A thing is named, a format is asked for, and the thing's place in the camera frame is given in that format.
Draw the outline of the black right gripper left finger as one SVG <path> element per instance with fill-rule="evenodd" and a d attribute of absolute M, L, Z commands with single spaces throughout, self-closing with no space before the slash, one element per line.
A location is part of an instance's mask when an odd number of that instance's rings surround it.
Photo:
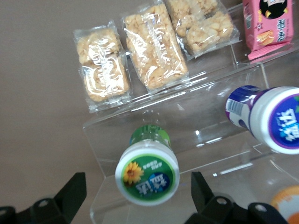
<path fill-rule="evenodd" d="M 34 224 L 69 224 L 87 195 L 84 172 L 75 173 L 53 198 L 44 198 L 30 207 Z"/>

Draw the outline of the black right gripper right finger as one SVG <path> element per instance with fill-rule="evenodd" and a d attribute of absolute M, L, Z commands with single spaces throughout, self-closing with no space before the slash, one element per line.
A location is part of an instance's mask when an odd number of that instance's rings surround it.
<path fill-rule="evenodd" d="M 191 174 L 191 195 L 197 212 L 187 224 L 228 224 L 231 221 L 233 203 L 223 195 L 216 196 L 200 172 Z"/>

